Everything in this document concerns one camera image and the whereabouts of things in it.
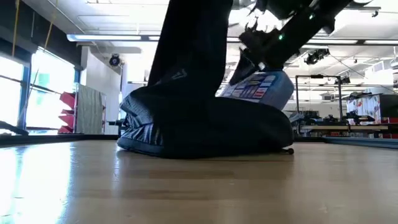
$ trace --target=sticker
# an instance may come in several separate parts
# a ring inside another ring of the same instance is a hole
[[[264,79],[264,81],[269,81],[269,82],[274,81],[274,80],[275,80],[275,75],[269,75],[269,76],[267,76],[267,77]]]
[[[261,84],[261,82],[260,82],[260,81],[256,81],[256,80],[251,80],[251,81],[248,83],[248,85],[259,85],[259,84]]]
[[[253,87],[250,89],[250,94],[249,94],[248,98],[252,98],[252,97],[253,97],[253,94],[254,94],[256,91],[257,91],[257,87],[256,87],[256,86],[253,86]]]
[[[263,82],[260,84],[260,87],[270,87],[272,83],[270,82]]]
[[[250,79],[250,81],[261,81],[264,79],[263,75],[256,75]]]
[[[227,90],[225,90],[223,96],[231,96],[231,94],[233,93],[234,89],[233,88],[228,88]]]
[[[233,97],[240,97],[241,94],[242,94],[242,92],[243,92],[243,90],[235,90],[235,91],[232,92],[232,95],[231,95],[231,96],[233,96]]]
[[[253,95],[253,98],[262,98],[266,94],[268,88],[259,88]]]
[[[244,97],[246,97],[246,94],[248,93],[248,90],[243,90],[243,92],[242,92],[242,94],[241,94],[241,97],[242,98],[244,98]]]
[[[244,89],[244,87],[246,87],[246,83],[239,83],[237,86],[236,86],[236,89]]]

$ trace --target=white wall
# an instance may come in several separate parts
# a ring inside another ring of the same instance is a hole
[[[125,98],[133,90],[143,87],[144,84],[128,84],[128,82],[143,82],[145,70],[134,66],[134,61],[127,61],[122,69],[122,97]]]
[[[117,120],[121,76],[96,58],[89,47],[83,47],[81,64],[85,68],[81,83],[106,95],[106,120]],[[105,134],[118,134],[118,127],[106,123]]]
[[[326,91],[298,91],[298,98],[300,100],[322,100],[320,94]],[[293,98],[296,99],[296,92],[293,92]]]

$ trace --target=ceiling light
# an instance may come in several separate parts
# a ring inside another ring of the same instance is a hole
[[[336,39],[311,39],[307,42],[308,44],[355,44],[357,40],[336,40]]]
[[[141,40],[139,35],[89,35],[89,34],[68,34],[69,41],[129,41]]]
[[[149,40],[160,40],[160,36],[149,37]]]
[[[398,40],[367,40],[365,44],[390,44],[390,45],[398,45]]]
[[[239,38],[237,38],[237,37],[227,37],[226,41],[228,41],[228,42],[236,42],[236,43],[240,42]]]
[[[326,45],[303,45],[304,49],[329,49]]]

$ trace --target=metal bar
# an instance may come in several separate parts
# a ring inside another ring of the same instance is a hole
[[[334,100],[299,100],[299,102],[310,102],[310,103],[317,103],[317,102],[322,102],[322,103],[333,103],[335,102]]]
[[[340,121],[343,121],[343,104],[341,99],[341,76],[337,76],[338,79],[338,105],[340,110]]]
[[[381,7],[379,6],[364,6],[364,7],[354,7],[354,6],[347,6],[344,10],[354,10],[354,11],[379,11]]]
[[[10,77],[4,76],[4,75],[0,75],[0,78],[5,78],[6,80],[22,83],[21,80],[18,80],[18,79],[15,79],[15,78],[10,78]]]
[[[73,107],[73,133],[77,133],[77,102],[79,99],[79,87],[80,84],[76,84],[76,88],[75,88],[75,105]]]
[[[34,90],[46,91],[47,93],[55,93],[55,94],[61,95],[61,93],[59,93],[57,91],[54,91],[54,90],[50,90],[49,88],[46,88],[46,87],[42,87],[42,86],[38,86],[38,85],[32,85],[32,84],[30,84],[29,86],[33,86]]]
[[[297,113],[300,113],[300,109],[299,109],[299,84],[298,84],[298,79],[299,76],[296,75],[296,107],[297,107]]]
[[[58,131],[58,128],[26,127],[28,131]]]
[[[74,21],[73,20],[71,20],[65,13],[63,13],[63,11],[61,11],[60,9],[59,9],[59,7],[57,7],[51,0],[47,0],[47,2],[49,2],[54,8],[56,8],[57,9],[57,11],[59,12],[59,13],[61,13],[70,23],[72,23],[77,29],[79,29],[80,31],[81,31],[81,33],[85,33],[84,32],[84,30],[82,29],[82,28],[80,28],[78,25],[76,25],[76,23],[74,23]]]
[[[75,83],[80,83],[80,71],[75,68]]]
[[[142,82],[132,82],[132,81],[128,81],[127,82],[128,84],[148,84],[148,82],[144,82],[144,81],[142,81]],[[224,86],[224,85],[228,85],[228,82],[223,82],[223,83],[221,83],[221,86]],[[330,88],[334,88],[334,87],[338,87],[338,85],[335,85],[335,84],[298,84],[298,86],[300,86],[300,87],[315,87],[315,86],[320,86],[320,87],[325,87],[325,88],[327,88],[327,87],[330,87]],[[361,87],[363,87],[363,88],[367,88],[367,87],[381,87],[381,86],[384,86],[384,87],[393,87],[393,85],[372,85],[372,84],[347,84],[347,85],[343,85],[342,87],[357,87],[357,88],[361,88]]]
[[[17,146],[25,144],[45,144],[54,142],[117,140],[118,135],[108,134],[59,134],[53,136],[0,136],[0,146]]]
[[[21,97],[19,98],[19,113],[17,127],[21,129],[26,128],[26,111],[27,111],[27,97],[29,94],[29,83],[30,83],[30,70],[32,64],[29,67],[24,67],[21,82]]]
[[[344,144],[352,146],[383,147],[389,149],[398,149],[398,140],[396,139],[370,139],[370,138],[343,138],[343,137],[325,137],[325,142],[330,144]]]

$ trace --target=ceiling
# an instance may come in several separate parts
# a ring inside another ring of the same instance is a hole
[[[23,0],[39,14],[50,20],[56,0]],[[168,0],[58,0],[57,18],[54,24],[67,34],[149,34],[159,35]],[[369,6],[380,6],[377,17],[373,12],[344,11],[336,18],[336,30],[330,35],[335,38],[398,38],[398,2],[392,0],[374,0]],[[248,9],[231,12],[230,23],[244,21]],[[267,17],[268,24],[277,24]],[[243,26],[234,26],[229,36],[238,36]],[[156,43],[142,42],[98,42],[105,54],[123,49],[124,54],[136,54],[141,48],[144,58],[150,66]],[[293,61],[285,71],[291,77],[323,73],[336,75],[347,66],[359,72],[378,62],[379,58],[393,57],[392,47],[342,47],[330,46],[334,57],[327,57],[316,65],[308,66],[303,62],[306,55]],[[227,62],[231,65],[239,59],[239,45],[228,45]],[[353,78],[362,79],[359,75]]]

